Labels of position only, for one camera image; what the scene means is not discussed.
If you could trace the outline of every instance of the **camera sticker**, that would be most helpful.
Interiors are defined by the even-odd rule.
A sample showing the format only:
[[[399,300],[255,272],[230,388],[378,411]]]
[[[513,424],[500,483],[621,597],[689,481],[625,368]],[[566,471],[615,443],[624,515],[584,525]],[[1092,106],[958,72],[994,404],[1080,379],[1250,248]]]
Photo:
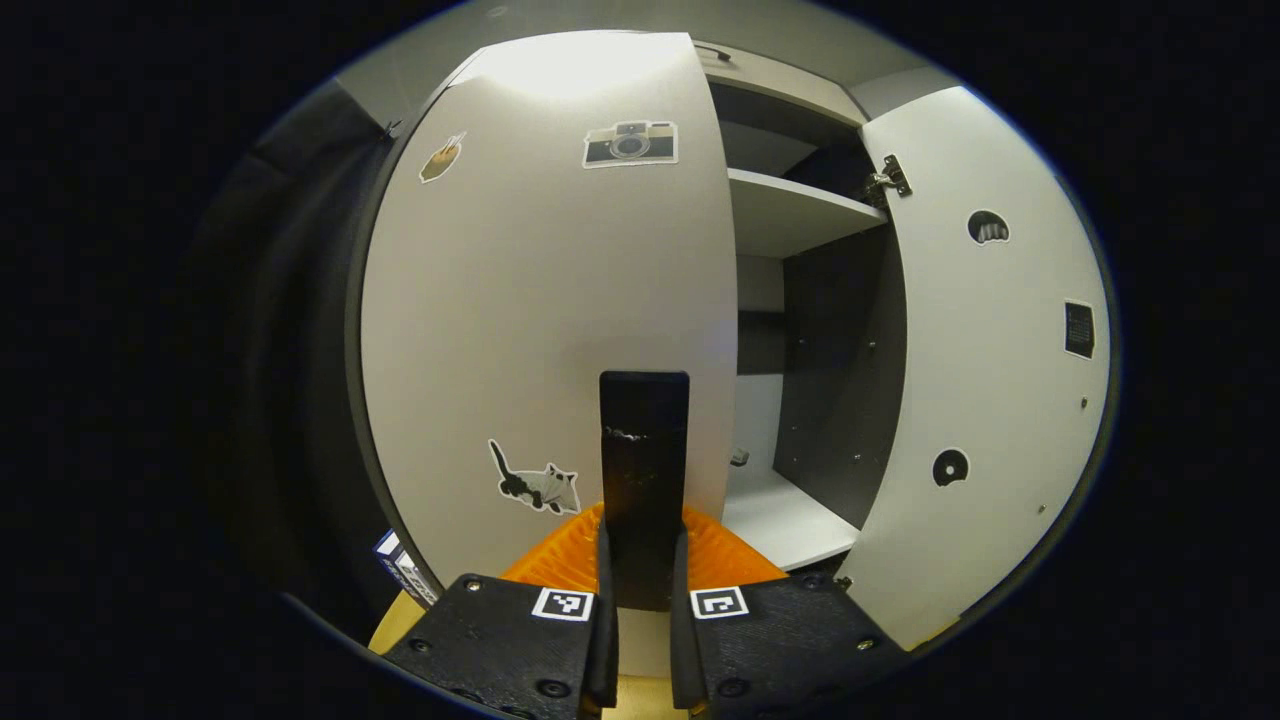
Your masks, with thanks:
[[[431,154],[431,158],[428,159],[425,165],[422,165],[422,172],[419,173],[419,178],[421,178],[422,184],[439,178],[453,167],[458,155],[462,154],[462,138],[466,137],[466,135],[467,131],[462,131],[458,135],[451,136],[444,141],[444,146]]]
[[[591,619],[591,601],[595,596],[589,592],[558,591],[543,588],[534,605],[534,615],[549,620],[568,620],[570,623],[586,623]]]
[[[671,120],[628,120],[586,133],[582,167],[659,165],[678,160],[678,136]]]

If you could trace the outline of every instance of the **cabinet door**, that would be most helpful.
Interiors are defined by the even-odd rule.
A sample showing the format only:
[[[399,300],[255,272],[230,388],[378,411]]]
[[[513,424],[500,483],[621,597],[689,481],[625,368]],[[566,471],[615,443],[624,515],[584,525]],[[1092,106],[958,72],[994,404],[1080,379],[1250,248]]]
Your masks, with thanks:
[[[906,377],[884,479],[842,571],[910,648],[1000,583],[1080,480],[1107,391],[1110,318],[1053,170],[980,100],[943,90],[860,132],[877,167],[895,155],[913,190],[886,192],[906,283]],[[978,211],[1007,238],[975,241]],[[1092,357],[1068,351],[1068,304],[1092,310]],[[964,474],[963,462],[943,462],[940,484],[950,448],[968,475],[950,482],[946,468]]]
[[[605,147],[598,163],[589,136],[620,123],[645,136],[622,155],[645,142],[652,152]],[[559,527],[568,515],[545,498],[563,482],[536,487],[549,465],[576,474],[579,509],[603,498],[604,370],[689,374],[685,502],[719,516],[733,227],[689,36],[576,32],[489,47],[411,132],[372,231],[360,333],[378,461],[431,570],[444,584],[500,575]],[[667,161],[627,164],[636,159]],[[530,492],[507,483],[516,497],[502,495],[490,439]],[[572,505],[561,495],[557,509]]]

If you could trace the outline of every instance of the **cabinet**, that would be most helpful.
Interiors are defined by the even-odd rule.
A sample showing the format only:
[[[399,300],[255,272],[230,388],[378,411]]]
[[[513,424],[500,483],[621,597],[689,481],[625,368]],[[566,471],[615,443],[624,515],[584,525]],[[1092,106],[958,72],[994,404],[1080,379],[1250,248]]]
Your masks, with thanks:
[[[623,126],[648,135],[591,155]],[[474,55],[401,142],[361,391],[397,529],[443,583],[502,574],[563,520],[500,497],[489,439],[602,500],[609,369],[689,373],[685,502],[786,569],[849,551],[851,596],[904,647],[1075,488],[1111,374],[1098,261],[1052,169],[968,91],[865,122],[740,49],[563,33]],[[884,210],[858,191],[888,155],[911,192]],[[1064,350],[1064,304],[1091,313],[1089,356]],[[948,451],[968,474],[937,482]],[[623,638],[623,673],[664,671],[650,635]]]

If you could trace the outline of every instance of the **white cabinet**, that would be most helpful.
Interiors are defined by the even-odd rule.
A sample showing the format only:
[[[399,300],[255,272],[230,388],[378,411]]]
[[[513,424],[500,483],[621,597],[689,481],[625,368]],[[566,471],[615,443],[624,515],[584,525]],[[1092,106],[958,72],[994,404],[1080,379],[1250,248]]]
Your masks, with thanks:
[[[799,118],[805,143],[865,151],[877,169],[895,156],[911,192],[887,192],[886,213],[852,199],[854,165],[806,165],[836,178],[826,188],[727,167],[719,123],[739,118],[708,81],[754,94],[724,105],[750,118],[785,105],[769,132]],[[645,138],[593,155],[625,135]],[[892,229],[901,254],[905,379],[858,529],[774,470],[786,378],[737,377],[737,323],[740,307],[781,316],[786,258],[869,229]],[[1087,356],[1064,347],[1069,305],[1092,320]],[[500,575],[564,520],[499,493],[490,438],[512,469],[577,473],[590,506],[600,373],[682,370],[685,503],[787,569],[849,550],[851,596],[906,648],[1000,583],[1061,511],[1098,437],[1108,343],[1075,210],[968,91],[865,122],[829,81],[682,33],[563,33],[472,56],[392,172],[360,302],[376,461],[399,529],[445,584]],[[741,443],[753,457],[731,473]],[[945,451],[964,455],[963,480],[937,479]],[[664,642],[623,638],[623,673],[662,674],[639,659],[664,657]]]
[[[910,648],[1012,571],[1062,510],[1098,437],[1110,318],[1098,260],[1053,172],[980,100],[938,91],[861,133],[913,188],[887,192],[908,354],[893,448],[841,573]],[[977,242],[969,224],[982,211],[1007,236]],[[1068,302],[1092,309],[1092,359],[1065,348]],[[968,477],[940,486],[933,466],[948,448],[968,457]]]
[[[593,132],[644,122],[678,133],[677,161],[586,167]],[[452,164],[422,182],[433,156]],[[577,473],[581,507],[603,498],[604,370],[689,374],[685,502],[721,515],[737,347],[726,172],[680,33],[488,49],[412,129],[372,231],[361,361],[389,495],[445,585],[503,574],[566,519],[499,493],[490,438],[512,470]]]

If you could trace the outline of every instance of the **hand sticker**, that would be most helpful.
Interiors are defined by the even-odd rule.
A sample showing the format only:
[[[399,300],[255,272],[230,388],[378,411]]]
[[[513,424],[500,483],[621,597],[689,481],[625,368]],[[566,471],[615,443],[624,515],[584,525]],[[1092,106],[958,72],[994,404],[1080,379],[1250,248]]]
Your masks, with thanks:
[[[443,176],[445,170],[453,167],[453,161],[458,159],[462,154],[462,138],[466,137],[466,131],[460,132],[444,141],[444,146],[435,151],[426,164],[422,165],[422,172],[419,177],[422,183],[429,183],[435,178]]]

